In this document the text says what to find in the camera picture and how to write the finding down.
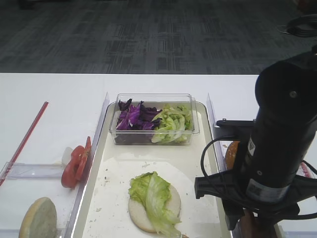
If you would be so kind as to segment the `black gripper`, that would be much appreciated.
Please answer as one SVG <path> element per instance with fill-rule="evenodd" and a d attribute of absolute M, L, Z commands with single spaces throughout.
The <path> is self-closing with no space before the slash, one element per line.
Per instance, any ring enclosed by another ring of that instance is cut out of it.
<path fill-rule="evenodd" d="M 195 178 L 197 199 L 212 195 L 222 199 L 228 230 L 234 230 L 244 216 L 244 208 L 256 213 L 262 226 L 282 220 L 308 220 L 301 215 L 298 202 L 310 197 L 310 179 L 297 175 L 301 160 L 277 158 L 266 160 L 241 172 L 240 165 L 217 174 L 207 175 L 204 159 L 203 177 Z"/>

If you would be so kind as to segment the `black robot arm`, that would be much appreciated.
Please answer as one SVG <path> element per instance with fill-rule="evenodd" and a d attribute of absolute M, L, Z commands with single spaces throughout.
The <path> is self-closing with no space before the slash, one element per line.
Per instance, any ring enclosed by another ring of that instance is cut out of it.
<path fill-rule="evenodd" d="M 264 69 L 255 85 L 255 120 L 219 120 L 214 142 L 237 141 L 233 168 L 195 179 L 195 196 L 221 198 L 232 231 L 245 210 L 262 228 L 308 220 L 298 203 L 316 196 L 317 181 L 297 175 L 317 131 L 317 49 Z"/>

